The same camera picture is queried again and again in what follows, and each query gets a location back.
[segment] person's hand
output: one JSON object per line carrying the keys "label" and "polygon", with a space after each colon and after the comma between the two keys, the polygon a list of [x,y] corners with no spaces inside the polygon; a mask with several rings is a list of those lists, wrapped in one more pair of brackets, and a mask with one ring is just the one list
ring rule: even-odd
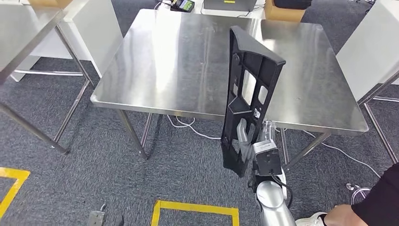
{"label": "person's hand", "polygon": [[347,204],[335,206],[324,218],[327,226],[368,226]]}

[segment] white sneaker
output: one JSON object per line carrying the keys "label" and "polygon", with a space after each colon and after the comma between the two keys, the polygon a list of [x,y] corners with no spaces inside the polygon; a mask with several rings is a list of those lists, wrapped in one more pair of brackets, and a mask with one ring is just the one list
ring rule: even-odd
{"label": "white sneaker", "polygon": [[323,220],[319,217],[324,212],[313,214],[310,218],[302,218],[295,221],[296,226],[324,226]]}

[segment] rectangular hole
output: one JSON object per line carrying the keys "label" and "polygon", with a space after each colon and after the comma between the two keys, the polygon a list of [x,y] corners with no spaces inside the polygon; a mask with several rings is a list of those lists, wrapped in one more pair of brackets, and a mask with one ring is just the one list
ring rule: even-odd
{"label": "rectangular hole", "polygon": [[234,84],[234,86],[233,86],[233,93],[237,96],[238,86],[236,84]]}
{"label": "rectangular hole", "polygon": [[267,89],[266,89],[266,87],[261,86],[261,89],[260,89],[259,95],[258,95],[258,100],[259,100],[259,102],[261,102],[261,104],[264,104],[266,96],[267,96]]}
{"label": "rectangular hole", "polygon": [[256,79],[247,70],[244,72],[244,84],[242,87],[242,96],[248,105],[251,105],[252,96],[254,95],[254,89],[256,85]]}

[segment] white partition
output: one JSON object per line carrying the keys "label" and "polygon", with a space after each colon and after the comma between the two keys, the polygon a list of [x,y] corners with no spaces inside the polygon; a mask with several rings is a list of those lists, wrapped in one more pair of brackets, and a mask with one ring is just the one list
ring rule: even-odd
{"label": "white partition", "polygon": [[[111,0],[73,0],[65,9],[59,24],[79,59],[93,63],[102,77],[123,37]],[[70,59],[67,49],[55,31],[52,31],[18,69],[31,68],[39,57]],[[24,74],[13,73],[19,81]]]}
{"label": "white partition", "polygon": [[399,70],[399,1],[377,0],[336,57],[356,100],[390,78]]}

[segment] yellow tape marking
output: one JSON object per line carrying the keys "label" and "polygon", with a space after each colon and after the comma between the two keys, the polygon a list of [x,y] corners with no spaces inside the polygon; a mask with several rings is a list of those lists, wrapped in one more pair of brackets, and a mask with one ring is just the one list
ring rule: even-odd
{"label": "yellow tape marking", "polygon": [[3,217],[3,214],[6,212],[11,201],[14,199],[29,174],[30,172],[26,170],[0,167],[0,177],[16,179],[6,196],[4,196],[3,201],[0,202],[0,219]]}
{"label": "yellow tape marking", "polygon": [[208,205],[190,204],[183,202],[169,202],[161,200],[157,200],[155,202],[154,211],[152,213],[151,226],[158,226],[160,220],[160,209],[230,215],[232,217],[232,226],[239,226],[239,211],[237,208],[208,206]]}

